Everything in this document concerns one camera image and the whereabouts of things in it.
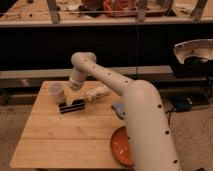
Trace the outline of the yellow tan gripper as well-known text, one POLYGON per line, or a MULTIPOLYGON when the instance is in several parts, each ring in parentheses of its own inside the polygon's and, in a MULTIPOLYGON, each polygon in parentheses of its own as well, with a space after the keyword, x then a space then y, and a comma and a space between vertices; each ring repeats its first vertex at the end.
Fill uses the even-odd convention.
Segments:
POLYGON ((82 99, 83 96, 76 90, 71 89, 70 87, 66 88, 66 103, 72 104, 74 100, 82 99))

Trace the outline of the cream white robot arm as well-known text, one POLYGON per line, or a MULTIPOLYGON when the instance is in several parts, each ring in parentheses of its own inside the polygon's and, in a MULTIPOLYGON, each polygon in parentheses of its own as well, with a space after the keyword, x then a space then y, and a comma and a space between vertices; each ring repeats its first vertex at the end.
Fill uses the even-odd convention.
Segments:
POLYGON ((163 103, 156 87, 96 63, 92 52, 71 56, 69 87, 79 90, 88 74, 122 97, 135 171, 182 171, 163 103))

